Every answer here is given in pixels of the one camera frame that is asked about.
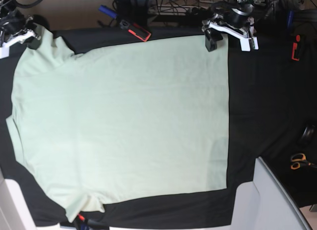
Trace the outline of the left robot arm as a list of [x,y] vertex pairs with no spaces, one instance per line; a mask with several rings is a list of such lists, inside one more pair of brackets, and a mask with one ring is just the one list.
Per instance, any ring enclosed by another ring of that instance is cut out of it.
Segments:
[[202,21],[205,46],[209,52],[217,49],[217,43],[224,34],[231,35],[240,42],[241,50],[258,50],[255,36],[256,17],[265,15],[268,8],[265,0],[232,0],[214,2],[209,7],[211,15]]

